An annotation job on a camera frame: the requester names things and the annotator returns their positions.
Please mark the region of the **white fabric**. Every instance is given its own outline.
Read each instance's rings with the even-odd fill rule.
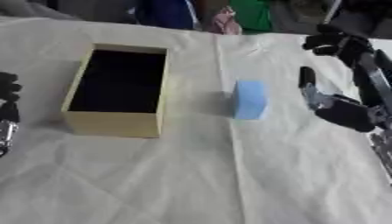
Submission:
[[[160,139],[75,136],[60,104],[93,42],[171,49]],[[50,19],[0,24],[0,69],[24,86],[22,127],[0,160],[0,223],[382,224],[392,189],[367,139],[316,118],[297,88],[356,95],[336,59],[302,36],[216,36]],[[376,41],[392,55],[392,44]],[[229,118],[235,80],[264,82],[258,121]]]

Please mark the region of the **table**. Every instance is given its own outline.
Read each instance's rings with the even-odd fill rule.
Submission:
[[[313,67],[325,92],[356,96],[349,71],[288,34],[219,36],[126,24],[4,20],[0,67],[24,86],[22,124],[0,161],[2,223],[389,223],[391,189],[361,134],[316,118],[297,89]],[[169,47],[160,139],[75,136],[60,105],[92,43]],[[376,47],[392,53],[386,40]],[[269,107],[235,121],[237,79],[263,81]]]

